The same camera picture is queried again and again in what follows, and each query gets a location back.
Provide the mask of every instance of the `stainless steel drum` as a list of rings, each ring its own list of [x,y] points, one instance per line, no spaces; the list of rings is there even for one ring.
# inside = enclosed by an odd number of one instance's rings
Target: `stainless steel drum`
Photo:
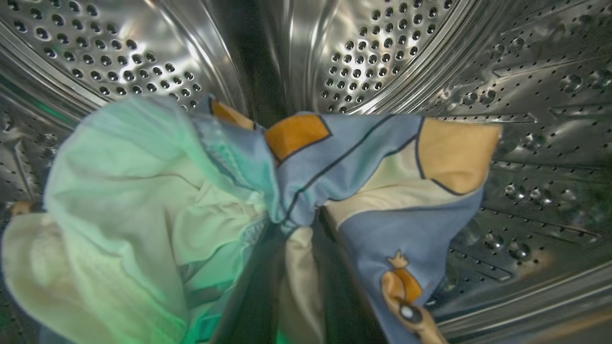
[[[129,94],[188,110],[210,91],[266,123],[500,123],[482,209],[428,307],[453,342],[527,342],[612,304],[611,37],[605,0],[0,0],[0,226],[83,115]],[[0,341],[32,342],[5,300]]]

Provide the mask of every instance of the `orange patch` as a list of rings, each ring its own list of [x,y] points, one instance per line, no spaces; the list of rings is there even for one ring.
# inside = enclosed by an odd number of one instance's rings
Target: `orange patch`
[[[381,289],[385,299],[395,299],[396,297],[413,303],[422,293],[418,281],[412,276],[406,267],[408,259],[397,251],[394,257],[388,257],[387,261],[394,267],[382,275]]]
[[[280,162],[329,136],[329,130],[321,118],[314,114],[289,117],[266,131],[268,146]]]
[[[244,129],[253,130],[253,121],[241,115],[238,111],[225,105],[224,103],[212,100],[211,111],[212,115],[217,118],[237,124]]]

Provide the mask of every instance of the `cartoon character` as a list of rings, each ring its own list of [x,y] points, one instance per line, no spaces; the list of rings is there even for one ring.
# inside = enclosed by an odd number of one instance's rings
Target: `cartoon character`
[[[387,257],[387,261],[393,269],[382,275],[381,290],[389,310],[423,344],[448,344],[429,312],[413,304],[423,293],[423,289],[406,270],[408,259],[398,250],[394,257]]]

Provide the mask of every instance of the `white fabric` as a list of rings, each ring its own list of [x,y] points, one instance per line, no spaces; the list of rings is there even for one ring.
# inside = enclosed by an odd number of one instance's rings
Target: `white fabric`
[[[306,326],[315,332],[319,343],[323,343],[323,299],[319,284],[319,273],[312,255],[312,228],[296,229],[285,245],[287,280],[297,309],[306,321]]]
[[[75,343],[189,337],[196,319],[185,294],[235,279],[236,242],[265,216],[262,203],[245,201],[257,197],[216,170],[186,117],[163,111],[110,105],[86,118],[54,161],[49,214],[6,229],[9,290]],[[177,266],[193,262],[202,270],[183,281]]]

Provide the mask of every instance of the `fabric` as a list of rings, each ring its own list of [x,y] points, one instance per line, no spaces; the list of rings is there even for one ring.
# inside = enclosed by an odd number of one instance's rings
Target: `fabric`
[[[294,116],[266,132],[279,162],[280,216],[272,220],[290,234],[325,205],[389,343],[415,343],[416,330],[443,343],[400,309],[424,304],[440,283],[450,240],[481,202],[499,127],[409,115],[302,116],[321,125],[305,129]]]
[[[131,99],[87,117],[54,161],[48,214],[6,229],[9,289],[71,341],[193,342],[190,323],[203,325],[191,320],[211,316],[266,219],[263,192],[224,151],[234,126],[209,115],[194,124],[175,107]],[[211,288],[220,289],[187,304],[185,295]]]
[[[410,114],[299,113],[265,130],[212,97],[191,117],[166,100],[114,103],[60,148],[48,213],[11,221],[7,284],[75,343],[203,342],[273,222],[283,298],[322,342],[311,226],[324,206],[389,343],[418,343],[401,309],[442,278],[498,135]]]

